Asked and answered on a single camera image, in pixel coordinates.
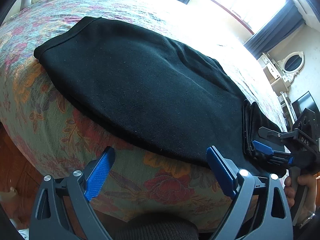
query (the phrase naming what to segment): blue textured pad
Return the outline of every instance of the blue textured pad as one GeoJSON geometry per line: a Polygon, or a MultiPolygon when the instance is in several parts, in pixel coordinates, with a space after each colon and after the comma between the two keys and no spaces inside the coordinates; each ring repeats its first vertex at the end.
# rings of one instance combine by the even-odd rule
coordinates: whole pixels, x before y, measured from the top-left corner
{"type": "Polygon", "coordinates": [[[258,150],[259,152],[262,152],[266,155],[273,155],[273,150],[271,147],[269,147],[263,143],[260,143],[258,141],[253,141],[252,143],[255,146],[256,150],[258,150]]]}
{"type": "Polygon", "coordinates": [[[96,168],[87,179],[86,192],[84,193],[84,197],[87,199],[87,201],[91,201],[92,198],[99,195],[103,183],[106,180],[113,163],[115,162],[115,151],[110,149],[111,148],[109,148],[108,152],[102,153],[104,156],[102,156],[96,168]]]}
{"type": "Polygon", "coordinates": [[[207,160],[223,193],[233,199],[236,196],[235,189],[237,182],[211,147],[207,149],[207,160]]]}

